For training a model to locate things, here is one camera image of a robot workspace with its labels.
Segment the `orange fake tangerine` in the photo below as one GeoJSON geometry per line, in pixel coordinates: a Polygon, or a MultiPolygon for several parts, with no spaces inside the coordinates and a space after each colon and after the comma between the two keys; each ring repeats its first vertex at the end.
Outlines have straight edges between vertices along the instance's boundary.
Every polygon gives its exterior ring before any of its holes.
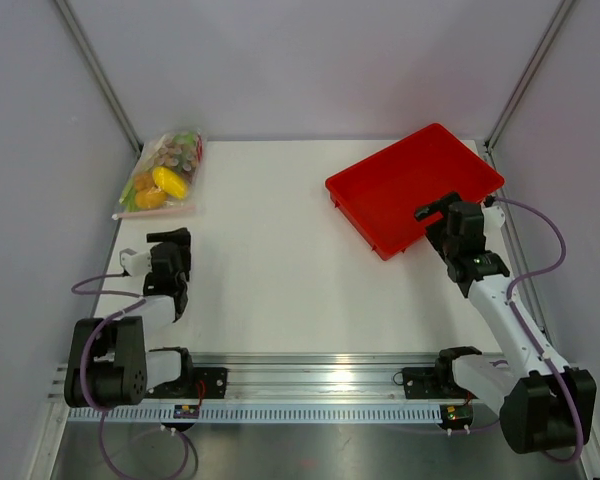
{"type": "Polygon", "coordinates": [[[167,200],[167,194],[159,188],[140,190],[135,194],[135,206],[139,210],[154,210],[161,208],[167,200]]]}

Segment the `green fake lettuce leaf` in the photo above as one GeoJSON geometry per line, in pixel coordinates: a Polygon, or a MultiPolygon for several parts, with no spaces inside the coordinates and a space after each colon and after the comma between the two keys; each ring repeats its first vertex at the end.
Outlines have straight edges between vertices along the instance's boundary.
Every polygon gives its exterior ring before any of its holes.
{"type": "Polygon", "coordinates": [[[121,212],[137,212],[140,208],[136,204],[136,189],[134,181],[128,180],[118,200],[121,212]]]}

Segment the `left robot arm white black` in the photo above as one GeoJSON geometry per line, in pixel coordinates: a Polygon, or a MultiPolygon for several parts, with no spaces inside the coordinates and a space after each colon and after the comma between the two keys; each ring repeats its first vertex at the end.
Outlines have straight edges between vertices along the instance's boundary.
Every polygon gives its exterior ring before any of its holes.
{"type": "Polygon", "coordinates": [[[146,338],[179,321],[189,301],[192,236],[181,227],[146,235],[145,252],[123,249],[122,271],[82,280],[71,287],[80,296],[119,296],[133,303],[103,318],[76,322],[64,381],[71,408],[106,411],[137,405],[160,385],[175,398],[195,388],[195,372],[176,350],[149,351],[146,338]]]}

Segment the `clear zip top bag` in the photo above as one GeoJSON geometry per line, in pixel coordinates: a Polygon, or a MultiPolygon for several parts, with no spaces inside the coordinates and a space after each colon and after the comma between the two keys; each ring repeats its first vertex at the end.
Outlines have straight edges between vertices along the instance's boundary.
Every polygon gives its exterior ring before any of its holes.
{"type": "Polygon", "coordinates": [[[196,129],[162,133],[145,143],[112,218],[160,216],[194,209],[192,195],[206,150],[196,129]]]}

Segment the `yellow fake mango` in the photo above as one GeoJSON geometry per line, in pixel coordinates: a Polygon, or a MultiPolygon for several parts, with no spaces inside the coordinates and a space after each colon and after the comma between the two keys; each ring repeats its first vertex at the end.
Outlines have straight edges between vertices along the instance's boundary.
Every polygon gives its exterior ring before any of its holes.
{"type": "Polygon", "coordinates": [[[157,166],[151,173],[155,185],[167,195],[179,200],[189,194],[188,183],[177,173],[163,166],[157,166]]]}

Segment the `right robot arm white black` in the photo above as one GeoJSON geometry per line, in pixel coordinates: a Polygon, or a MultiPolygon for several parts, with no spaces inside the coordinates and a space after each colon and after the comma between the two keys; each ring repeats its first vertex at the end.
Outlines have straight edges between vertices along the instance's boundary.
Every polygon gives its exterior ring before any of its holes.
{"type": "Polygon", "coordinates": [[[597,386],[585,369],[571,366],[541,332],[517,298],[525,275],[512,277],[505,261],[486,246],[485,227],[506,220],[501,198],[462,200],[450,192],[416,209],[422,222],[433,217],[425,236],[447,268],[449,279],[481,315],[506,362],[498,368],[474,347],[439,352],[433,367],[436,389],[446,396],[468,393],[497,415],[509,447],[539,452],[554,462],[558,449],[571,449],[576,462],[589,441],[597,386]]]}

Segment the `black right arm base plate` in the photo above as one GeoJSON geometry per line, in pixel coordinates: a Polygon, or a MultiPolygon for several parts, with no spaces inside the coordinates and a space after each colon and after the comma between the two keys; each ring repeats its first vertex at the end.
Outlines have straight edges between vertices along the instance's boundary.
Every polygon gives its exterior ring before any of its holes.
{"type": "Polygon", "coordinates": [[[441,397],[433,367],[405,367],[401,370],[402,386],[408,400],[428,400],[441,397]]]}

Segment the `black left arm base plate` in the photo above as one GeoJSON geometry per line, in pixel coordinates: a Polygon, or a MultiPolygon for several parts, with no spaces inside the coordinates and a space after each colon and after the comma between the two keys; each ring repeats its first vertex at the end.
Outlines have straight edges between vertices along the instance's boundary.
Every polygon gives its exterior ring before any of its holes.
{"type": "Polygon", "coordinates": [[[226,395],[228,370],[223,367],[194,367],[183,375],[176,389],[177,398],[220,400],[226,395]]]}

